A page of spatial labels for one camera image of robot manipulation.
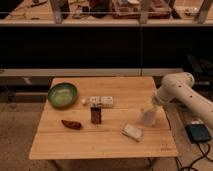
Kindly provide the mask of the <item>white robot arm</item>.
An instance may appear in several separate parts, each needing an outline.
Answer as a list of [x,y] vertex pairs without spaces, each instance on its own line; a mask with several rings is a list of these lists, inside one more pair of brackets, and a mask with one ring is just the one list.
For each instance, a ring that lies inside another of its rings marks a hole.
[[153,126],[156,122],[157,107],[178,99],[213,129],[213,102],[194,91],[192,89],[194,83],[193,75],[188,72],[165,75],[161,86],[152,95],[152,108],[141,115],[142,124]]

